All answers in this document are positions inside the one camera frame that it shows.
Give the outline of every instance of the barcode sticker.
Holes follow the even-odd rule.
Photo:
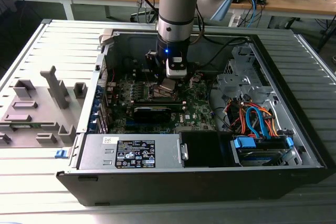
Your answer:
[[[103,144],[117,144],[119,140],[118,136],[104,136]]]

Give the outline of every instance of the ribbed metal surface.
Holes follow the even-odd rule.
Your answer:
[[[53,21],[44,25],[20,68],[38,68],[37,63],[55,63],[61,78],[70,71],[90,69],[98,55],[97,37],[103,28],[154,30],[154,26],[103,22]],[[288,30],[231,29],[209,27],[213,33],[259,34],[291,90],[304,108],[326,147],[336,158],[334,81],[321,63]],[[0,92],[5,106],[12,89]],[[68,160],[54,159],[56,149],[0,150],[0,221],[21,223],[336,223],[336,176],[317,185],[297,188],[279,200],[221,202],[164,206],[84,207],[55,178],[54,172]]]

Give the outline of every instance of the green circuit board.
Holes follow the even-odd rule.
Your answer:
[[[215,120],[208,104],[205,80],[197,79],[197,82],[179,84],[172,97],[168,97],[171,94],[167,92],[159,94],[155,91],[155,85],[155,82],[135,82],[128,78],[117,82],[114,94],[117,101],[111,106],[113,123],[109,133],[173,134],[186,130],[215,130]],[[167,123],[133,123],[132,109],[139,106],[134,105],[133,101],[141,102],[142,106],[146,107],[171,108],[170,121]],[[153,103],[155,101],[160,101],[160,105]],[[183,111],[174,112],[176,107],[183,108]]]

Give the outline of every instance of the power supply label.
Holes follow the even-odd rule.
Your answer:
[[[118,141],[115,166],[155,168],[155,140]]]

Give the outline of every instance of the motherboard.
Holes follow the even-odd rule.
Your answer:
[[[111,89],[112,124],[109,133],[172,134],[213,131],[208,81],[194,76],[187,83],[164,79],[137,81],[124,76]]]

